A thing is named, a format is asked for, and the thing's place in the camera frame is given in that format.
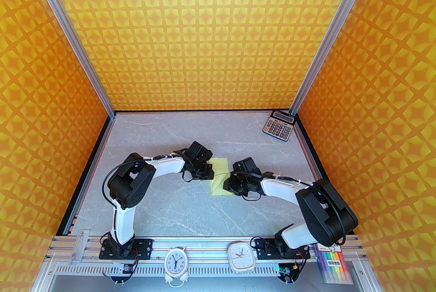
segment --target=table surface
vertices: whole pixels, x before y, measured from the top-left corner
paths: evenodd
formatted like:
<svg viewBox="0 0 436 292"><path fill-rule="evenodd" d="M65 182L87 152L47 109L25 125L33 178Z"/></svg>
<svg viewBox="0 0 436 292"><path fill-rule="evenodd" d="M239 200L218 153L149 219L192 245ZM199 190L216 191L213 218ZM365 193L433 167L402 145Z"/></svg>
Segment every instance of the table surface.
<svg viewBox="0 0 436 292"><path fill-rule="evenodd" d="M262 132L270 111L162 112L118 114L72 230L102 235L111 229L112 206L103 198L107 172L132 152L166 154L198 141L229 169L251 156L262 172L313 181L293 131L288 142ZM249 202L235 195L212 196L209 181L185 183L181 174L154 179L137 206L137 236L274 235L302 220L296 205L274 197Z"/></svg>

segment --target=alarm clock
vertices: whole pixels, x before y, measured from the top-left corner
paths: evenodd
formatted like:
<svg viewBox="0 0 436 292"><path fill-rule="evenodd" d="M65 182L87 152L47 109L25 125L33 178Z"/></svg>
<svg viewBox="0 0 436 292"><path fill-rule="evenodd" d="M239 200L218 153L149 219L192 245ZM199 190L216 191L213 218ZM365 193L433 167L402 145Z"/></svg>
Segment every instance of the alarm clock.
<svg viewBox="0 0 436 292"><path fill-rule="evenodd" d="M227 249L230 268L235 274L250 272L254 269L256 261L252 247L246 242L235 242Z"/></svg>
<svg viewBox="0 0 436 292"><path fill-rule="evenodd" d="M181 287L188 280L188 257L183 247L176 247L168 251L164 262L165 283L171 287ZM180 285L171 284L176 278L182 283Z"/></svg>

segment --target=orange wallpaper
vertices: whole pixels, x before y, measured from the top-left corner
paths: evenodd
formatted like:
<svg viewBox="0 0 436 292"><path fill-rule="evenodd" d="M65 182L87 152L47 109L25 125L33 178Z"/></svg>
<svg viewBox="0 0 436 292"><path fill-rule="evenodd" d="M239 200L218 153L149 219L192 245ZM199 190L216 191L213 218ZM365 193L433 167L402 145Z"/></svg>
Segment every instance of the orange wallpaper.
<svg viewBox="0 0 436 292"><path fill-rule="evenodd" d="M436 291L436 0L358 0L299 115L386 291Z"/></svg>
<svg viewBox="0 0 436 292"><path fill-rule="evenodd" d="M289 107L340 0L62 0L116 110Z"/></svg>
<svg viewBox="0 0 436 292"><path fill-rule="evenodd" d="M0 0L0 290L28 291L106 119L46 0Z"/></svg>

